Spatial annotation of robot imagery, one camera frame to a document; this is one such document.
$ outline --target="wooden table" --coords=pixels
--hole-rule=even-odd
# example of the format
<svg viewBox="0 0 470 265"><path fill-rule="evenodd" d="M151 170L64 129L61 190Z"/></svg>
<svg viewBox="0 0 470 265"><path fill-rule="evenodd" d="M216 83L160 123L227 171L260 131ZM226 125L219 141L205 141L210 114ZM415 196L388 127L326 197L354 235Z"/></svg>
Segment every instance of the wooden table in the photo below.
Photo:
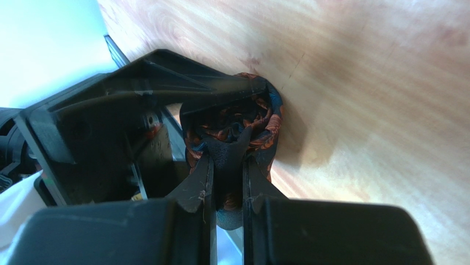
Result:
<svg viewBox="0 0 470 265"><path fill-rule="evenodd" d="M171 49L278 88L286 195L399 205L436 263L468 264L469 1L99 3L131 60Z"/></svg>

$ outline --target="patterned fabric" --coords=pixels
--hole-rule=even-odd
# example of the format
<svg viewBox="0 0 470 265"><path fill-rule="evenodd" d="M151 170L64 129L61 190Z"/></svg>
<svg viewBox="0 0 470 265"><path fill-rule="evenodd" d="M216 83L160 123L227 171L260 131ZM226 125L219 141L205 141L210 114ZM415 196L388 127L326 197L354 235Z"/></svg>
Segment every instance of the patterned fabric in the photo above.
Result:
<svg viewBox="0 0 470 265"><path fill-rule="evenodd" d="M6 176L0 174L0 193L4 192L12 185L13 180L11 178L7 178Z"/></svg>
<svg viewBox="0 0 470 265"><path fill-rule="evenodd" d="M281 96L266 79L248 73L237 76L265 81L266 92L180 116L191 173L203 153L208 152L214 161L217 224L227 230L240 227L242 222L242 162L254 157L271 181L284 111Z"/></svg>

